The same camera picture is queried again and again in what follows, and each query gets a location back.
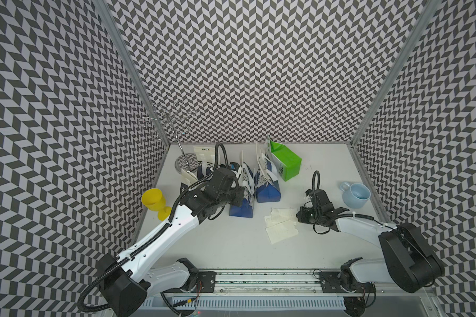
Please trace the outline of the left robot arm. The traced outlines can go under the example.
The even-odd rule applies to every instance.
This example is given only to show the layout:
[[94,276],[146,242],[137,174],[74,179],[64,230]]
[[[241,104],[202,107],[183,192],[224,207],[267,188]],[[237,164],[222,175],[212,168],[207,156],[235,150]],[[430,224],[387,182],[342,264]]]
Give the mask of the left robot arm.
[[169,289],[193,288],[198,270],[186,258],[155,269],[157,260],[186,233],[227,204],[241,206],[244,187],[237,173],[225,167],[214,171],[184,190],[171,214],[148,235],[117,256],[107,254],[98,261],[98,277],[80,294],[82,313],[111,309],[117,316],[130,316],[144,301]]

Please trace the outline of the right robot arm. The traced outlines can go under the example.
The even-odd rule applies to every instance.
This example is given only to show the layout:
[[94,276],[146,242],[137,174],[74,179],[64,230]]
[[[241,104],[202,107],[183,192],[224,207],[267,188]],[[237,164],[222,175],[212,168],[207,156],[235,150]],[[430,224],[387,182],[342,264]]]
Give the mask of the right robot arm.
[[382,251],[382,258],[357,257],[341,265],[336,280],[344,292],[354,293],[374,283],[388,283],[415,293],[434,285],[445,274],[445,265],[420,228],[411,223],[381,223],[373,216],[335,208],[321,189],[309,189],[305,194],[309,200],[296,214],[300,223],[355,236]]

